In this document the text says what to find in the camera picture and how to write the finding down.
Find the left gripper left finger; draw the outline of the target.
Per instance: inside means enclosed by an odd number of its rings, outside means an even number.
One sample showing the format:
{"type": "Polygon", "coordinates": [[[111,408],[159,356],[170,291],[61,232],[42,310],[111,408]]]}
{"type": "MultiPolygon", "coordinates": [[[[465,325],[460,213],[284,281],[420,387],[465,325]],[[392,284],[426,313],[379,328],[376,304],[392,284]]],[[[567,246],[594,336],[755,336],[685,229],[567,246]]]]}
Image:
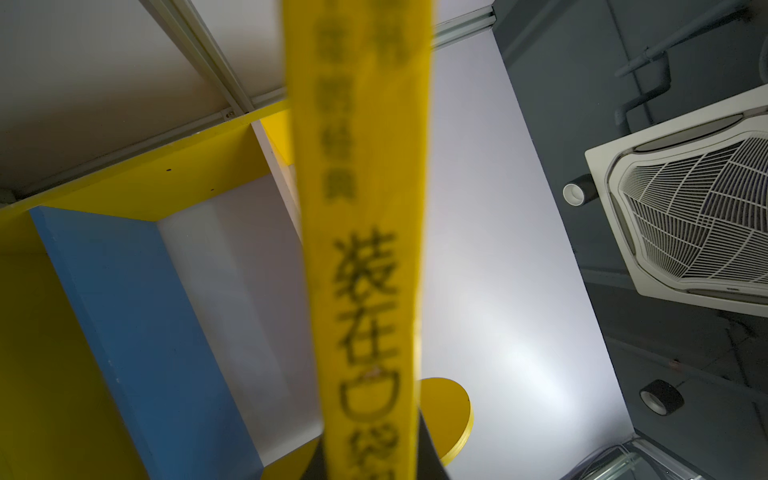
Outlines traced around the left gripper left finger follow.
{"type": "Polygon", "coordinates": [[[301,480],[327,480],[323,436],[319,436],[317,440],[316,448],[304,473],[300,477],[301,480]]]}

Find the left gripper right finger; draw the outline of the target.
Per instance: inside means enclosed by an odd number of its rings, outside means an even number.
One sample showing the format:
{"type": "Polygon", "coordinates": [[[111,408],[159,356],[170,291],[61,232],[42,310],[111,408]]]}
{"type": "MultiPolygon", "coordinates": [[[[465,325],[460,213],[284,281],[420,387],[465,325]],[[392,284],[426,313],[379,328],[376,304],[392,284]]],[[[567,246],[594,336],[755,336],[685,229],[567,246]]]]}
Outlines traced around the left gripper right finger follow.
{"type": "Polygon", "coordinates": [[[419,412],[417,480],[449,480],[435,449],[423,413],[419,412]]]}

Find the yellow cartoon cover book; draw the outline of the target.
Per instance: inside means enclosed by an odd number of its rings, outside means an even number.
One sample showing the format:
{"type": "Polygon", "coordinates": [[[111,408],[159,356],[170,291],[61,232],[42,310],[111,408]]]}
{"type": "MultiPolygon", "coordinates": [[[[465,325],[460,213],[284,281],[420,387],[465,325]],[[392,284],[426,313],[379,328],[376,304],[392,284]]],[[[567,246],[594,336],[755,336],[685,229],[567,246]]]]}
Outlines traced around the yellow cartoon cover book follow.
{"type": "Polygon", "coordinates": [[[331,479],[417,472],[433,5],[287,1],[287,93],[331,479]]]}

